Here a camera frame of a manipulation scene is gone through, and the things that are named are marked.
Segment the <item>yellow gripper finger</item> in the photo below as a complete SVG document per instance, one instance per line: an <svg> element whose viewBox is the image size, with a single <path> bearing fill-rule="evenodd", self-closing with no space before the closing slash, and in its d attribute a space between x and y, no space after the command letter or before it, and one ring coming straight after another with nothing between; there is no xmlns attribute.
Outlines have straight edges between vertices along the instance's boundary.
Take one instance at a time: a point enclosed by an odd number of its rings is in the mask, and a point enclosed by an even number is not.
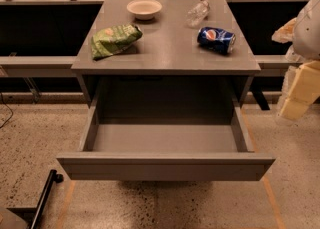
<svg viewBox="0 0 320 229"><path fill-rule="evenodd" d="M285 74L278 115L286 120L300 119L320 97L320 62L290 66Z"/></svg>

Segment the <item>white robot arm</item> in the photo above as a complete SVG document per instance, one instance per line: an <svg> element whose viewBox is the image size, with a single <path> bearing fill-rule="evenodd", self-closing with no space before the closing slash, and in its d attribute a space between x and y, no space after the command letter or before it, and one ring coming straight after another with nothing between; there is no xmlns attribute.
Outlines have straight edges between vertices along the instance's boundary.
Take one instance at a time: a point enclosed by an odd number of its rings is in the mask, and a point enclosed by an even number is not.
<svg viewBox="0 0 320 229"><path fill-rule="evenodd" d="M293 50L307 62L295 70L279 116L300 119L320 97L320 0L310 0L299 12L293 30Z"/></svg>

